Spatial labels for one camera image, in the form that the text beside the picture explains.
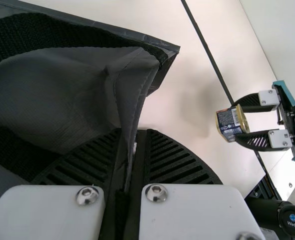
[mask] black mesh fabric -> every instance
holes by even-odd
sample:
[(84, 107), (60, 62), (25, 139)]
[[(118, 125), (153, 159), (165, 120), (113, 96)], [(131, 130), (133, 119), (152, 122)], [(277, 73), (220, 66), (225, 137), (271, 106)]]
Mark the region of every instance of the black mesh fabric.
[(42, 13), (20, 13), (0, 19), (0, 61), (38, 49), (71, 47), (142, 47), (158, 59), (160, 66), (168, 59), (168, 55), (155, 46)]
[(30, 182), (49, 164), (60, 157), (16, 136), (0, 126), (0, 165)]

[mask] screw head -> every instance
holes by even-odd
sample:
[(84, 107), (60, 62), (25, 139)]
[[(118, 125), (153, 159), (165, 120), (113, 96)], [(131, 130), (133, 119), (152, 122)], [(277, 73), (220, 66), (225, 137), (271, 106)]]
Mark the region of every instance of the screw head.
[(237, 237), (236, 240), (261, 240), (259, 236), (251, 232), (241, 232)]
[(161, 203), (167, 199), (168, 191), (161, 184), (152, 184), (146, 188), (145, 195), (151, 202)]
[(93, 186), (81, 188), (76, 194), (76, 202), (78, 205), (89, 205), (94, 203), (99, 197), (99, 191)]

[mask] gray fabric bag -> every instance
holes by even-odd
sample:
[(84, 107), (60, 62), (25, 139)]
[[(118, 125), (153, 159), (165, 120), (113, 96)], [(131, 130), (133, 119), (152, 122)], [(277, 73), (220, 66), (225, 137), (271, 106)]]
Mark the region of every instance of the gray fabric bag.
[[(121, 128), (131, 172), (144, 100), (179, 49), (143, 33), (0, 0), (0, 126), (58, 155)], [(0, 165), (0, 178), (12, 179)], [(5, 180), (1, 191), (10, 185)]]

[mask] can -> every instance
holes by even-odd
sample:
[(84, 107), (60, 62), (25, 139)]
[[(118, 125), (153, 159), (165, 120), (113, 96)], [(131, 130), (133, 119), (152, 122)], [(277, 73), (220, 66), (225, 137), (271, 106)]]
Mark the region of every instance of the can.
[(217, 111), (215, 120), (218, 132), (229, 143), (235, 142), (236, 134), (250, 132), (248, 121), (240, 104)]

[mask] white table surface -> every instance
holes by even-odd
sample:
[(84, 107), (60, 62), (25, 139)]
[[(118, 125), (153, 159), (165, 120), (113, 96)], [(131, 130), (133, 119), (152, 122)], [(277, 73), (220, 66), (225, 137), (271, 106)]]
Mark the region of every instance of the white table surface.
[[(24, 2), (181, 46), (161, 87), (145, 100), (139, 128), (158, 130), (180, 142), (204, 160), (224, 184), (236, 187), (244, 197), (263, 178), (265, 173), (254, 152), (227, 143), (216, 129), (215, 112), (231, 105), (180, 0)], [(234, 100), (270, 89), (276, 78), (239, 0), (187, 0), (187, 4)], [(275, 112), (246, 117), (252, 132), (279, 128)], [(277, 171), (275, 166), (283, 156), (286, 162), (291, 161), (290, 155), (261, 154), (268, 171)]]

